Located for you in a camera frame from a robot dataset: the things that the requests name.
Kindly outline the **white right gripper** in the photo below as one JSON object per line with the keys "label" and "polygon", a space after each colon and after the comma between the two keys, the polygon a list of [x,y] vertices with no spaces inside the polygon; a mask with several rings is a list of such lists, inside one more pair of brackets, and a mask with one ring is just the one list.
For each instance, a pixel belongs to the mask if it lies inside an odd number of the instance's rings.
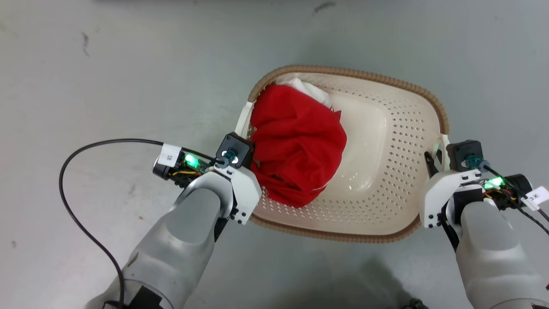
{"label": "white right gripper", "polygon": [[432,228],[437,225],[437,214],[458,188],[467,182],[479,180],[482,173],[479,170],[439,172],[431,153],[424,152],[424,159],[429,180],[419,195],[419,218],[423,227]]}

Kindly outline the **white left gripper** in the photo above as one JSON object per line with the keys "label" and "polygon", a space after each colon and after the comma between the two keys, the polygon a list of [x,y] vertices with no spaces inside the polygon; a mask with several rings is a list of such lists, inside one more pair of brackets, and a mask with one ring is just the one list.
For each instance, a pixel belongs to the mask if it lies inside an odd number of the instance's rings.
{"label": "white left gripper", "polygon": [[228,206],[223,210],[222,218],[245,225],[262,198],[262,189],[255,174],[244,166],[222,168],[215,165],[214,171],[229,184]]}

